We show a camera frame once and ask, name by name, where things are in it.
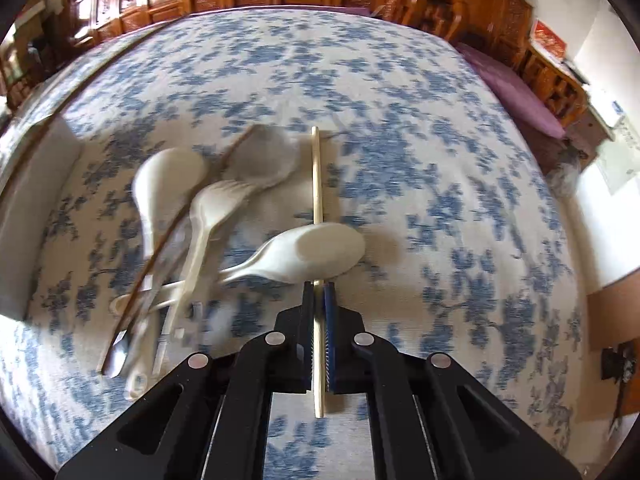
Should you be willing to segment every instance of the purple pillow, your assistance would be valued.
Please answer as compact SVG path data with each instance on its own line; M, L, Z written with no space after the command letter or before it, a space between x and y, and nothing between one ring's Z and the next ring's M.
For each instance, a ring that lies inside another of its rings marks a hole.
M562 124L513 70L464 43L459 43L456 49L512 118L520 119L549 137L564 137Z

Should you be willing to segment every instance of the wooden stick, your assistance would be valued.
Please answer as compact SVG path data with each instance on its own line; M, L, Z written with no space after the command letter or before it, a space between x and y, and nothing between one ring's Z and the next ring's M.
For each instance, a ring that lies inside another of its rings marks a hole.
M314 183L314 224L322 223L322 166L320 164L320 130L311 128L311 151L313 155ZM316 418L324 417L324 391L326 387L326 369L324 364L324 315L322 311L322 290L324 282L314 282L314 338L312 363L312 391L314 393L314 411Z

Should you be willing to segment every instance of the white fork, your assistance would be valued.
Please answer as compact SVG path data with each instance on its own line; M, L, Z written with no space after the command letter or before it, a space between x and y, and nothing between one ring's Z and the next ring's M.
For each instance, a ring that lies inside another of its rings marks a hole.
M154 380L158 380L166 371L164 361L169 338L174 331L175 320L191 304L209 240L257 190L258 188L252 184L235 180L220 180L201 190L191 202L190 219L193 233L191 245L182 271L183 281L180 295L177 301L169 307L158 340L158 350L152 373Z

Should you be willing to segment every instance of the blue floral bedspread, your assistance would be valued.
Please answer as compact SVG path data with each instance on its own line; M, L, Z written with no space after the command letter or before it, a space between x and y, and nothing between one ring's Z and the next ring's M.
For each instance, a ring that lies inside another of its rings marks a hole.
M132 38L77 60L20 127ZM124 380L94 370L113 329L108 305L142 261L137 168L171 146L215 157L252 123L303 138L322 130L326 219L367 241L366 256L336 280L340 304L404 352L450 352L556 448L568 447L582 332L566 237L516 127L444 41L333 12L191 16L115 61L63 116L84 149L47 225L28 318L0 317L0 402L54 468L128 406ZM249 208L227 264L311 222L303 146L300 170ZM230 285L186 343L213 356L237 351L301 291ZM308 396L274 398L265 478L373 478L364 397L332 399L329 409L315 420Z

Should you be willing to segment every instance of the screw head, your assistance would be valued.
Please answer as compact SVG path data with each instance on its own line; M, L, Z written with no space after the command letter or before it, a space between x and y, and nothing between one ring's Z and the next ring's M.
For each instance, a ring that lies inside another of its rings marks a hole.
M206 355L194 354L191 357L189 357L187 364L191 368L194 368L195 370L197 370L198 368L204 368L205 366L207 366L208 362L209 362L209 358Z
M359 334L353 336L353 340L355 341L356 345L360 346L369 346L373 344L374 341L373 336L369 332L360 332Z
M436 368L449 368L451 366L451 357L446 354L434 354L431 356L431 364Z
M269 332L264 340L267 342L267 345L278 346L284 343L284 334L282 332Z

